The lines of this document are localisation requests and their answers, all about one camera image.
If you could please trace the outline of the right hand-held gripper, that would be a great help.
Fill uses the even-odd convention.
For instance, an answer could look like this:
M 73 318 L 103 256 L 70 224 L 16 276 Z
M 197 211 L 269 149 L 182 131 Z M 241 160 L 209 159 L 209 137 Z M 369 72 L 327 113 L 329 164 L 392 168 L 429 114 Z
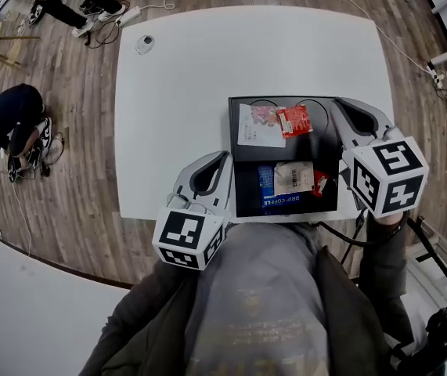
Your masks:
M 417 206 L 429 166 L 411 136 L 392 127 L 387 115 L 360 100 L 337 97 L 330 112 L 350 169 L 349 187 L 375 218 Z M 372 136 L 364 141 L 359 136 Z

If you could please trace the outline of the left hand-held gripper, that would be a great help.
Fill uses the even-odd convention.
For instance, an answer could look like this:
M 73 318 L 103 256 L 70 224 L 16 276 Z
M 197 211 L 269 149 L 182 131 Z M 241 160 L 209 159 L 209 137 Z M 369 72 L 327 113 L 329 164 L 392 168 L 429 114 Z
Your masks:
M 226 150 L 207 154 L 179 173 L 153 234 L 153 248 L 162 262 L 199 271 L 207 268 L 225 239 L 229 213 L 224 209 L 232 177 L 233 156 Z

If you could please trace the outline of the black drawer box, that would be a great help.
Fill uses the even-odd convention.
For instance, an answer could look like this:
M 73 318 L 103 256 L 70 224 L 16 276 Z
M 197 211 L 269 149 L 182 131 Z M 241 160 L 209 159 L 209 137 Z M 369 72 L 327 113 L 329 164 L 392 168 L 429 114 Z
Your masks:
M 238 218 L 271 215 L 303 215 L 335 212 L 338 209 L 338 173 L 341 141 L 328 108 L 331 99 L 317 96 L 255 96 L 229 98 L 231 153 L 234 160 L 235 205 Z M 285 147 L 238 144 L 240 105 L 265 107 L 306 106 L 312 131 L 283 139 Z M 313 163 L 315 181 L 326 179 L 322 191 L 304 192 L 294 201 L 266 204 L 259 183 L 258 168 L 285 161 Z

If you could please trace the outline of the blue grid-print packet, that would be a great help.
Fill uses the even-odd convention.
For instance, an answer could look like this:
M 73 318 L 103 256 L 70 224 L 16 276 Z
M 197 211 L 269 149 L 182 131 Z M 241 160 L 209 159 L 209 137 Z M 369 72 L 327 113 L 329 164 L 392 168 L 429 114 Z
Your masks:
M 277 195 L 274 190 L 274 167 L 271 165 L 258 166 L 258 182 L 261 192 L 261 208 L 279 208 L 299 204 L 300 193 L 286 193 Z

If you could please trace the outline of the large red packet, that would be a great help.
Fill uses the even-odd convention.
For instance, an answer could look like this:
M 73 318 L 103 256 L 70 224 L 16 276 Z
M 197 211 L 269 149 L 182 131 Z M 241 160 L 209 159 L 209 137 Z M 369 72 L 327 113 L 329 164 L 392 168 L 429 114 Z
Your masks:
M 276 115 L 284 139 L 306 135 L 313 130 L 305 105 L 279 108 Z

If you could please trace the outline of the small red white packet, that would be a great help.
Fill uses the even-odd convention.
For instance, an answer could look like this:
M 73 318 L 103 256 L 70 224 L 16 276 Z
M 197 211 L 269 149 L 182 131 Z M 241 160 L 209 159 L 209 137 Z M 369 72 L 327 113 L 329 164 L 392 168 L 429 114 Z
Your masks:
M 323 197 L 326 184 L 330 180 L 330 176 L 319 170 L 314 170 L 314 188 L 311 191 L 312 196 Z

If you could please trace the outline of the white pink-print packet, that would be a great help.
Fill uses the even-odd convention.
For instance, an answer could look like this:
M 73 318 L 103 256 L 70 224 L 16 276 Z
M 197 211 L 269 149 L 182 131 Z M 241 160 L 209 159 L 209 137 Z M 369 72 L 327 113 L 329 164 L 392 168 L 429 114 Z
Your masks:
M 240 104 L 237 144 L 285 148 L 277 107 L 251 106 Z

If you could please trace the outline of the beige packet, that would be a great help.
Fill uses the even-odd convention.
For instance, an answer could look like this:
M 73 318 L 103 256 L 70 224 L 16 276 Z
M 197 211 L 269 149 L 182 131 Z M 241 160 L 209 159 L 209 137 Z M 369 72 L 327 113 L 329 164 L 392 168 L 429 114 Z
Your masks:
M 314 189 L 313 163 L 310 161 L 278 162 L 274 168 L 274 194 L 303 193 Z

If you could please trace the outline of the person's left forearm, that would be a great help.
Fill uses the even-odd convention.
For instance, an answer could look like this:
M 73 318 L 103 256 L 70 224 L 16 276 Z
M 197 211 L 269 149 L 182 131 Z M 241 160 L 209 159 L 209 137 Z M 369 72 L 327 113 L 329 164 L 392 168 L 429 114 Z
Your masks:
M 185 376 L 200 272 L 157 262 L 118 302 L 78 376 Z

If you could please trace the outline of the person's right forearm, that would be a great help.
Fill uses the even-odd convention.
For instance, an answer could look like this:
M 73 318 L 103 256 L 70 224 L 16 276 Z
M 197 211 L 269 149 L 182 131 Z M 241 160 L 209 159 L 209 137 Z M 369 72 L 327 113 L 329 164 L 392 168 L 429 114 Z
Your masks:
M 383 332 L 401 343 L 414 341 L 412 326 L 402 303 L 406 293 L 407 211 L 376 219 L 368 217 L 369 246 L 363 248 L 359 288 L 371 301 Z

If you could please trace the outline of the white power strip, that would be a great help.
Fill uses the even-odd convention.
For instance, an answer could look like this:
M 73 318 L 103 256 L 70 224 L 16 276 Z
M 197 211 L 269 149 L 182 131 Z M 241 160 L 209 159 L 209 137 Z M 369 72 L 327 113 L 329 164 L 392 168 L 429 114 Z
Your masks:
M 439 74 L 436 70 L 435 67 L 433 65 L 432 62 L 429 62 L 427 64 L 427 71 L 428 74 L 431 76 L 433 82 L 434 82 L 434 86 L 437 90 L 443 90 L 444 86 L 443 86 L 443 79 L 444 79 L 444 75 L 443 74 Z
M 138 6 L 135 6 L 125 12 L 122 16 L 117 18 L 115 20 L 115 24 L 118 27 L 124 27 L 126 24 L 134 20 L 136 17 L 138 17 L 141 14 L 141 9 Z

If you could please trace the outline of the person's grey shirt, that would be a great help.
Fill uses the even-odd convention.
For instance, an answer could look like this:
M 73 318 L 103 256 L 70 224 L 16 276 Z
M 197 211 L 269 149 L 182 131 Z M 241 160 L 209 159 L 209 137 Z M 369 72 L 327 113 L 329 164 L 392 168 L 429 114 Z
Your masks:
M 186 376 L 329 376 L 318 250 L 306 226 L 232 227 L 198 279 Z

